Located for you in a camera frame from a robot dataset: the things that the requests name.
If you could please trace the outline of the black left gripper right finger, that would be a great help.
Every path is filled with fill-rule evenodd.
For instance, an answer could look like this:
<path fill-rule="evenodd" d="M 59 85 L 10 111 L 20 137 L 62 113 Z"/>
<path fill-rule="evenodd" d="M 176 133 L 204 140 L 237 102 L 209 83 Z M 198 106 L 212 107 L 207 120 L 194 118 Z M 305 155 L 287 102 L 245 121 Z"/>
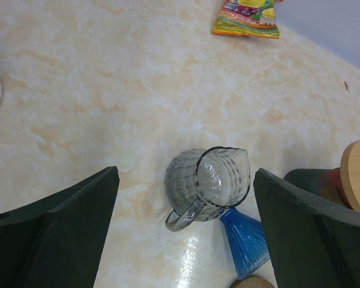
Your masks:
<path fill-rule="evenodd" d="M 253 187 L 278 287 L 360 287 L 360 212 L 265 169 Z"/>

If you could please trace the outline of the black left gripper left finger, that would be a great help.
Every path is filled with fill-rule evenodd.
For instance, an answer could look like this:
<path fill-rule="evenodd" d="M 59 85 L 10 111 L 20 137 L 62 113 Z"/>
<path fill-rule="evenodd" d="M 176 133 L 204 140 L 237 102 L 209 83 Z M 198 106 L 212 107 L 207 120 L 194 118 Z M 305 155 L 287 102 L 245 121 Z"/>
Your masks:
<path fill-rule="evenodd" d="M 119 188 L 107 167 L 0 214 L 0 287 L 92 287 Z"/>

